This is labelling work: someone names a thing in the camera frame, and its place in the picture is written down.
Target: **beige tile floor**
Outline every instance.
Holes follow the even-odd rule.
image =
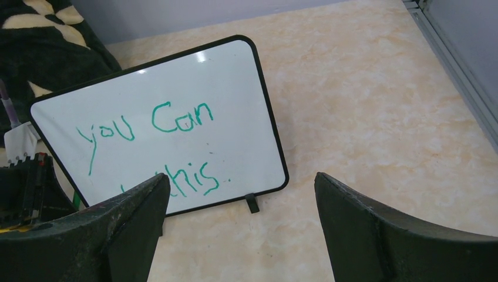
[[[237,202],[168,218],[150,281],[333,281],[314,199],[318,171],[421,219],[498,236],[498,156],[400,0],[109,49],[126,68],[236,33],[258,48],[291,181],[260,197],[258,214]]]

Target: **whiteboard stand leg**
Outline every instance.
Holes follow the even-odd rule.
[[[258,201],[254,193],[247,194],[245,196],[245,200],[247,201],[247,205],[249,206],[251,213],[258,213],[260,211],[260,207],[258,207]]]

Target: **dark blanket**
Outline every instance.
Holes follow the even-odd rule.
[[[0,24],[0,79],[22,123],[35,96],[121,70],[69,0],[0,0]],[[0,109],[2,145],[8,130]]]

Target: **whiteboard black frame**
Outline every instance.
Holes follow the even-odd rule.
[[[51,152],[52,156],[55,158],[55,160],[59,164],[60,169],[62,170],[62,172],[64,173],[64,175],[68,178],[69,183],[71,184],[71,186],[73,186],[75,192],[78,194],[78,196],[80,197],[81,201],[83,202],[83,204],[86,207],[89,207],[88,202],[85,200],[85,197],[83,196],[83,194],[78,189],[78,187],[77,187],[76,183],[73,181],[71,175],[69,175],[68,171],[66,170],[66,167],[63,165],[63,163],[61,162],[60,158],[57,156],[57,154],[55,153],[54,149],[52,148],[52,146],[48,142],[47,138],[45,137],[45,135],[43,134],[43,132],[40,130],[40,127],[38,126],[38,124],[36,124],[33,116],[31,115],[31,107],[34,104],[36,104],[37,102],[40,102],[40,101],[43,101],[43,100],[47,100],[47,99],[53,98],[55,96],[59,96],[59,95],[62,95],[62,94],[73,92],[75,90],[78,90],[78,89],[81,89],[81,88],[85,88],[87,86],[95,85],[95,84],[100,83],[100,82],[104,82],[104,81],[107,81],[107,80],[110,80],[110,79],[114,79],[114,78],[117,78],[117,77],[120,77],[120,76],[123,76],[123,75],[127,75],[127,74],[132,73],[132,72],[137,72],[137,71],[139,71],[141,69],[149,68],[151,66],[159,65],[161,63],[166,63],[168,61],[172,61],[172,60],[184,57],[184,56],[192,55],[194,53],[197,53],[197,52],[200,52],[200,51],[204,51],[206,49],[210,49],[210,48],[213,48],[213,47],[216,47],[216,46],[224,45],[224,44],[230,43],[232,41],[244,41],[245,43],[247,43],[251,47],[251,50],[253,52],[254,62],[256,64],[256,68],[258,70],[258,76],[260,78],[261,88],[263,90],[263,95],[264,95],[264,99],[265,99],[265,102],[266,102],[266,107],[268,109],[268,115],[270,117],[270,122],[271,122],[271,127],[272,127],[272,130],[273,130],[273,135],[275,137],[275,142],[277,143],[278,154],[280,155],[280,161],[282,163],[282,168],[284,169],[284,175],[285,175],[285,181],[284,181],[284,183],[280,187],[276,187],[276,188],[269,189],[269,190],[266,190],[266,191],[257,192],[257,193],[254,193],[254,195],[255,196],[261,196],[261,195],[264,195],[264,194],[269,194],[269,193],[277,192],[277,191],[280,191],[280,190],[282,190],[283,188],[285,188],[287,186],[287,184],[289,183],[289,171],[287,169],[287,163],[285,162],[284,150],[282,148],[282,143],[280,142],[280,136],[278,135],[277,123],[275,122],[275,116],[273,115],[273,109],[272,109],[271,103],[270,103],[270,96],[268,95],[268,89],[266,87],[266,82],[264,80],[263,69],[261,67],[260,57],[259,57],[258,52],[256,50],[256,45],[247,36],[244,36],[244,35],[233,35],[233,36],[229,36],[229,37],[226,37],[226,38],[223,38],[223,39],[219,39],[217,41],[213,41],[213,42],[210,42],[210,43],[207,43],[207,44],[204,44],[204,45],[200,45],[198,47],[191,48],[191,49],[179,52],[179,53],[175,53],[175,54],[172,54],[172,55],[160,58],[160,59],[156,59],[156,60],[153,60],[153,61],[150,61],[150,62],[147,62],[147,63],[143,63],[141,65],[137,65],[137,66],[134,66],[132,68],[121,70],[120,72],[116,72],[116,73],[113,73],[111,75],[107,75],[107,76],[104,76],[104,77],[101,77],[101,78],[90,80],[90,81],[85,82],[85,83],[81,83],[81,84],[78,84],[78,85],[75,85],[75,86],[63,89],[63,90],[59,90],[59,91],[56,91],[56,92],[53,92],[53,93],[50,93],[50,94],[47,94],[47,95],[40,96],[38,98],[35,98],[33,100],[33,102],[30,103],[30,105],[29,105],[29,120],[31,121],[31,124],[35,127],[36,131],[40,134],[40,137],[42,138],[43,142],[45,143],[45,145],[47,146],[47,148]],[[245,195],[240,196],[240,197],[236,197],[236,198],[233,198],[233,199],[228,199],[228,200],[224,200],[224,201],[220,201],[220,202],[216,202],[216,203],[212,203],[212,204],[203,205],[203,206],[200,206],[200,207],[195,207],[195,208],[192,208],[192,209],[177,211],[175,213],[166,214],[165,216],[166,217],[170,217],[170,216],[175,216],[175,215],[182,214],[182,213],[194,212],[196,210],[207,209],[209,207],[219,206],[219,205],[222,205],[222,204],[227,204],[227,203],[236,202],[236,201],[240,201],[240,200],[245,200]]]

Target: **purple marker cap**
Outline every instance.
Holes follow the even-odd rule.
[[[18,127],[19,125],[21,125],[21,123],[17,118],[17,113],[15,111],[14,105],[12,104],[12,100],[7,94],[7,89],[5,89],[5,84],[2,79],[0,79],[0,96],[2,97],[2,103],[4,104],[4,108],[7,111],[9,120],[11,121],[11,128]]]

